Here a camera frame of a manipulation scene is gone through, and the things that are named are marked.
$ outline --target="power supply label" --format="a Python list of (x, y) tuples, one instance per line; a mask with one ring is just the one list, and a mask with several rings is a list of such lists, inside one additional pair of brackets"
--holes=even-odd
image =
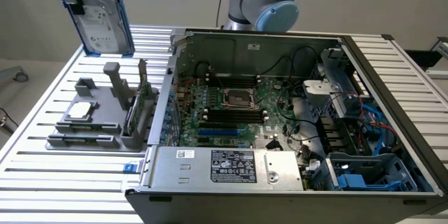
[(211, 180), (215, 183), (256, 183), (253, 152), (212, 151)]

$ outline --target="aluminum extrusion table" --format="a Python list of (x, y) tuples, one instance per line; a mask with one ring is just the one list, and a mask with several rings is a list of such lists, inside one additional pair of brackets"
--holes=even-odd
[[(136, 54), (88, 58), (77, 49), (0, 151), (0, 223), (141, 223), (121, 193), (123, 164), (145, 153), (49, 151), (45, 137), (89, 77), (111, 86), (103, 66), (121, 65), (129, 86), (139, 83), (137, 62), (148, 61), (148, 80), (161, 87), (171, 53), (171, 28), (132, 26)], [(351, 35), (443, 163), (448, 163), (448, 97), (395, 43), (380, 35)], [(129, 175), (128, 180), (137, 180)], [(448, 211), (400, 224), (448, 223)]]

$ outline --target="sticker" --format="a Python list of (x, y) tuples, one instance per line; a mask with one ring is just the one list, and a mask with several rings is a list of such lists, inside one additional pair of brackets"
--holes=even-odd
[(253, 152), (212, 151), (211, 180), (215, 183), (256, 183)]
[(248, 44), (247, 49), (248, 50), (260, 50), (260, 45), (259, 44)]
[(117, 51), (119, 45), (107, 10), (99, 6), (85, 5), (84, 11), (80, 20), (88, 38), (85, 42), (97, 51)]
[(193, 150), (177, 151), (176, 157), (177, 158), (195, 158), (195, 151)]

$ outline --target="gray robot arm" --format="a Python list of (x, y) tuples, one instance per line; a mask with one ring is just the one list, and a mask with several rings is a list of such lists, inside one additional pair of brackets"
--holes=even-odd
[(227, 30), (288, 31), (299, 17), (295, 0), (229, 0)]

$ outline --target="blue cable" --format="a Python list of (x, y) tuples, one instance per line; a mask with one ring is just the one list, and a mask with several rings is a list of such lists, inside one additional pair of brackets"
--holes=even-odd
[(376, 145), (376, 149), (375, 149), (375, 152), (373, 152), (372, 156), (377, 156), (380, 154), (381, 147), (383, 147), (383, 132), (381, 132), (381, 135), (380, 135), (380, 138), (379, 138), (379, 143)]
[(363, 108), (369, 110), (372, 113), (375, 113), (380, 121), (383, 120), (383, 113), (380, 111), (377, 111), (375, 108), (372, 108), (371, 106), (365, 104), (363, 104)]

